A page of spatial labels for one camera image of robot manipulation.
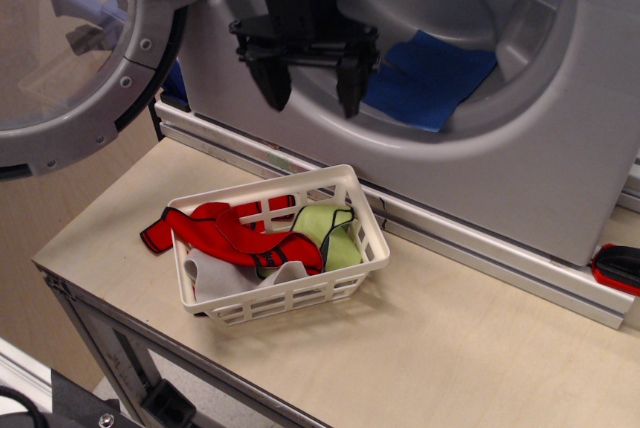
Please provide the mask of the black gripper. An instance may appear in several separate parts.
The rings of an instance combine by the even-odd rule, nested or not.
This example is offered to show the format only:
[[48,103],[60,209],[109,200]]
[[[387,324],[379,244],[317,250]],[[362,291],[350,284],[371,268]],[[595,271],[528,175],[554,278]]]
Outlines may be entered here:
[[282,111],[291,66],[332,68],[344,116],[359,113],[378,58],[378,31],[343,15],[337,0],[265,0],[263,15],[233,21],[229,31],[266,102]]

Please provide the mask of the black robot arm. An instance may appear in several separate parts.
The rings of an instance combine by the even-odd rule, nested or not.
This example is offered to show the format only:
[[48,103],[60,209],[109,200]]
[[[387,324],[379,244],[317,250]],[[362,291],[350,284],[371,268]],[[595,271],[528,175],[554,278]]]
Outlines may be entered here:
[[291,66],[332,68],[338,101],[356,116],[379,59],[378,30],[343,15],[337,0],[265,0],[265,15],[236,20],[229,31],[267,103],[281,111],[291,94]]

